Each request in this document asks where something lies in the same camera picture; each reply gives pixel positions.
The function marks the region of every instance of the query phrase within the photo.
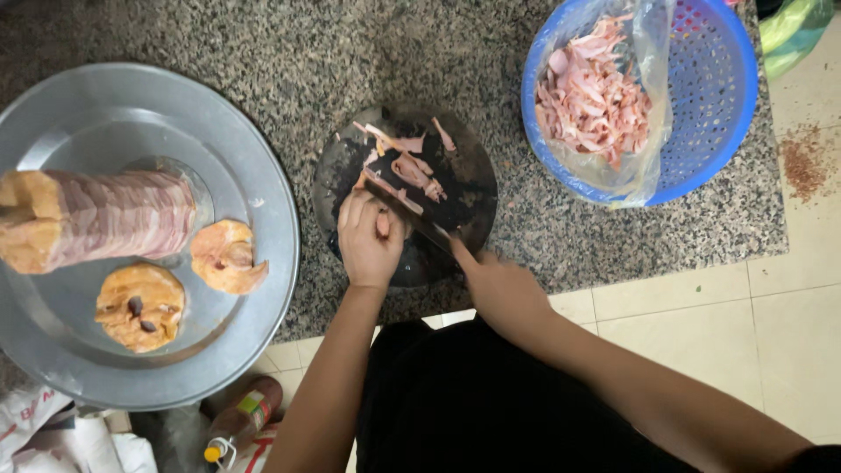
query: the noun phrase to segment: tile floor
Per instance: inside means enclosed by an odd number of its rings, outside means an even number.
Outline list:
[[[828,141],[827,157],[841,163],[837,44],[838,15],[815,51],[771,83],[770,91],[778,140],[799,124],[817,124]],[[841,444],[841,173],[825,185],[838,192],[804,205],[783,183],[791,243],[786,255],[552,295],[552,306],[591,332],[736,396],[816,443]],[[474,313],[424,320],[440,328]],[[291,399],[320,341],[271,346],[251,372],[277,377]],[[348,471],[355,464],[352,455]]]

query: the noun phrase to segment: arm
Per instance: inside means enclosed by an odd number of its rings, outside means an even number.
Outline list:
[[[812,444],[708,385],[620,348],[558,316],[524,268],[453,251],[476,310],[509,342],[575,376],[654,443],[704,471],[779,470]]]
[[[379,211],[364,191],[341,205],[339,248],[351,283],[280,423],[267,473],[345,470],[373,329],[403,250],[403,222],[392,213],[389,237],[377,238]]]

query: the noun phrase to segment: bottle label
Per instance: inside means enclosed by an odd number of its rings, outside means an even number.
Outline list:
[[[268,399],[260,391],[252,391],[246,394],[242,401],[236,405],[236,408],[254,418],[257,431],[266,425],[266,420],[272,414]]]

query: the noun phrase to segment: dark cutting board surface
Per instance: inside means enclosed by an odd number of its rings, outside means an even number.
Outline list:
[[[445,151],[432,117],[452,137],[456,151]],[[313,182],[313,205],[316,219],[330,250],[341,259],[336,231],[339,208],[351,192],[362,171],[362,162],[376,146],[371,134],[368,138],[353,125],[370,124],[395,138],[411,138],[426,133],[423,153],[419,156],[432,168],[447,199],[436,203],[423,191],[412,187],[391,171],[391,162],[399,156],[388,150],[370,165],[395,189],[407,189],[409,199],[424,208],[425,213],[446,231],[459,230],[471,252],[485,243],[494,225],[497,186],[494,169],[487,152],[477,136],[455,115],[444,109],[419,104],[385,104],[372,107],[354,117],[351,123],[332,136],[324,146]],[[419,232],[406,239],[403,253],[391,285],[417,287],[434,283],[455,274],[455,261]]]

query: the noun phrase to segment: plastic bottle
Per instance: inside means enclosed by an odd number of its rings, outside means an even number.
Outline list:
[[[266,425],[275,409],[283,401],[283,388],[271,376],[255,378],[238,398],[236,404],[222,411],[210,426],[210,441],[204,459],[216,463],[228,450],[248,447],[254,436]]]

